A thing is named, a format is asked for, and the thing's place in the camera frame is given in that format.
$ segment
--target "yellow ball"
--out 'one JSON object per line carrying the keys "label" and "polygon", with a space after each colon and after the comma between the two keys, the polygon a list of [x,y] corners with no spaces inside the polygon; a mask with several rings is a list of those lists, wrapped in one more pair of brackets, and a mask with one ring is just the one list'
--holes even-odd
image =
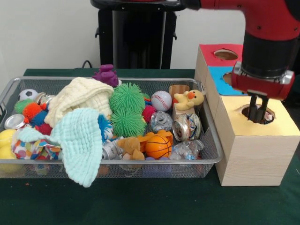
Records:
{"label": "yellow ball", "polygon": [[3,130],[0,133],[0,148],[5,145],[11,145],[15,132],[16,132],[15,130],[8,129],[8,130]]}
{"label": "yellow ball", "polygon": [[[11,151],[10,145],[0,148],[0,159],[16,159],[15,154]],[[22,164],[0,164],[0,171],[5,173],[15,173],[22,168]]]}

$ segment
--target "brown plush toy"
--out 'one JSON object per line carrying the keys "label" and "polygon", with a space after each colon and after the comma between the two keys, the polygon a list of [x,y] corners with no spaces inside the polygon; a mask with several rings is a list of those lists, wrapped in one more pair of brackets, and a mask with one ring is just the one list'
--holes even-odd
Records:
{"label": "brown plush toy", "polygon": [[123,159],[128,160],[145,160],[144,154],[141,153],[140,141],[136,137],[120,139],[118,146],[124,150]]}

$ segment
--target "green table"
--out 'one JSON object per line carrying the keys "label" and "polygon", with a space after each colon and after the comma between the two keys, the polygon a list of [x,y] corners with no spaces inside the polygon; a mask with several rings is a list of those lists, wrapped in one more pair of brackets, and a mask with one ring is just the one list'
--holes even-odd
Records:
{"label": "green table", "polygon": [[[94,69],[29,69],[27,76],[91,76]],[[194,77],[193,70],[118,70],[127,77]],[[300,224],[300,162],[279,187],[221,187],[204,179],[0,180],[1,224]]]}

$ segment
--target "purple plush toy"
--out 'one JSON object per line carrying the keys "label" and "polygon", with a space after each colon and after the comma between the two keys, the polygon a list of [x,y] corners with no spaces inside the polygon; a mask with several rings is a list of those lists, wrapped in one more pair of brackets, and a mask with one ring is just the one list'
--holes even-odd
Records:
{"label": "purple plush toy", "polygon": [[95,75],[93,75],[92,78],[115,88],[118,86],[119,80],[117,77],[117,71],[112,72],[112,69],[113,65],[111,64],[101,65],[99,72],[95,72]]}

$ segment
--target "green pom pom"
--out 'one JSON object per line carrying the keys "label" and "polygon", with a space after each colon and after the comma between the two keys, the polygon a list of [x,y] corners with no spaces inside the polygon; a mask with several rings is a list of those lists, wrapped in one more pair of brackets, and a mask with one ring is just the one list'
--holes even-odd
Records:
{"label": "green pom pom", "polygon": [[144,96],[136,84],[124,83],[114,89],[109,99],[109,106],[113,112],[119,109],[142,113],[145,108]]}
{"label": "green pom pom", "polygon": [[150,96],[149,96],[148,94],[146,94],[146,93],[143,93],[143,96],[144,96],[144,98],[146,98],[146,99],[150,99]]}
{"label": "green pom pom", "polygon": [[136,137],[145,132],[146,122],[138,112],[120,108],[111,116],[113,134],[123,137]]}
{"label": "green pom pom", "polygon": [[17,112],[17,114],[22,114],[23,109],[32,102],[33,101],[29,98],[23,101],[17,101],[17,103],[15,104],[15,111]]}

